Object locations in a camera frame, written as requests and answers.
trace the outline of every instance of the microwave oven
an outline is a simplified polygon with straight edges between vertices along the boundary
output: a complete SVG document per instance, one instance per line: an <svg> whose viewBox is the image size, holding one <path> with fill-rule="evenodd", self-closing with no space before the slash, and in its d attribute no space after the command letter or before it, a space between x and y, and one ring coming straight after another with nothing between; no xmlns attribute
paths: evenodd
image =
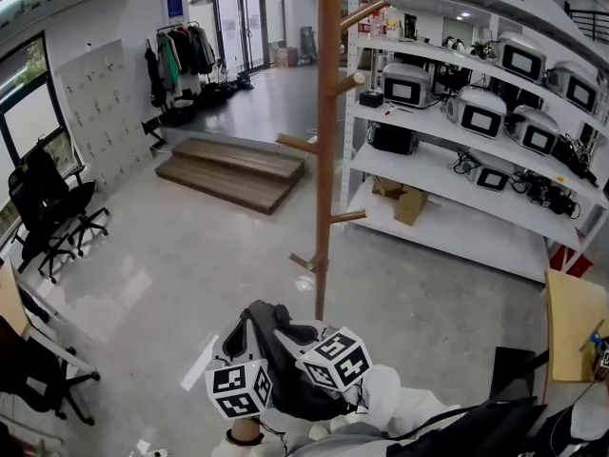
<svg viewBox="0 0 609 457"><path fill-rule="evenodd" d="M453 124L471 132L495 139L503 128L507 107L499 96L473 87L465 87L451 97L442 110Z"/></svg>
<svg viewBox="0 0 609 457"><path fill-rule="evenodd" d="M467 158L461 164L465 177L480 188L492 191L503 191L514 165L500 157L492 156L479 150L469 150Z"/></svg>
<svg viewBox="0 0 609 457"><path fill-rule="evenodd" d="M424 109L431 94L431 77L422 68L391 63L383 69L384 99L400 105Z"/></svg>
<svg viewBox="0 0 609 457"><path fill-rule="evenodd" d="M599 85L596 78L572 61L559 61L548 71L545 86L588 112L594 111Z"/></svg>
<svg viewBox="0 0 609 457"><path fill-rule="evenodd" d="M545 72L543 47L522 34L504 32L493 43L495 65L540 84Z"/></svg>
<svg viewBox="0 0 609 457"><path fill-rule="evenodd" d="M560 135L559 125L552 117L527 105L516 107L505 123L507 135L544 156L552 152Z"/></svg>

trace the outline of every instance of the railing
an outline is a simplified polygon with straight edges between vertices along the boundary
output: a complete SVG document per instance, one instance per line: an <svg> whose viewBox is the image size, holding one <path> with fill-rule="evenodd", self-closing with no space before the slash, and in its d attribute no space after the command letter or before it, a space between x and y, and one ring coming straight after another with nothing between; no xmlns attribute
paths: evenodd
<svg viewBox="0 0 609 457"><path fill-rule="evenodd" d="M609 44L609 12L595 10L569 10L569 17L583 35L593 41Z"/></svg>

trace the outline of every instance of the wooden stairs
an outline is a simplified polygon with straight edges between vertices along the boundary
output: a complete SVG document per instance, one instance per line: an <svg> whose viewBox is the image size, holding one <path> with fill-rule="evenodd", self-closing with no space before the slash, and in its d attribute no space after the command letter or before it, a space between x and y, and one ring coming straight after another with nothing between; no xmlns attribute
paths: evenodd
<svg viewBox="0 0 609 457"><path fill-rule="evenodd" d="M201 139L186 139L156 175L270 215L305 174L305 159Z"/></svg>

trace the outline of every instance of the cardboard box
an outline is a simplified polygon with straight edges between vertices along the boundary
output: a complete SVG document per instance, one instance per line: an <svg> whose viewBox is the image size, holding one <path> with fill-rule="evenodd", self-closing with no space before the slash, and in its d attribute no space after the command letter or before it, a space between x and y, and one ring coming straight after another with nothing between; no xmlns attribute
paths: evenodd
<svg viewBox="0 0 609 457"><path fill-rule="evenodd" d="M298 64L298 50L296 48L279 48L275 50L275 67L293 68Z"/></svg>
<svg viewBox="0 0 609 457"><path fill-rule="evenodd" d="M393 181L392 179L375 176L372 192L397 200L403 194L403 184Z"/></svg>
<svg viewBox="0 0 609 457"><path fill-rule="evenodd" d="M393 218L412 227L425 207L429 193L408 185L403 185L402 190L403 194L396 202Z"/></svg>

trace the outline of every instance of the blue poster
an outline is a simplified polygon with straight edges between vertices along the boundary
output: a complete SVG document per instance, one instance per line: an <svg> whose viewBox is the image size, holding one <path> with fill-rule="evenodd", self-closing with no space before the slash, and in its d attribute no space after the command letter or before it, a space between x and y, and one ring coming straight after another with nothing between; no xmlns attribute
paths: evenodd
<svg viewBox="0 0 609 457"><path fill-rule="evenodd" d="M182 0L167 0L167 12L170 19L182 17L184 15Z"/></svg>

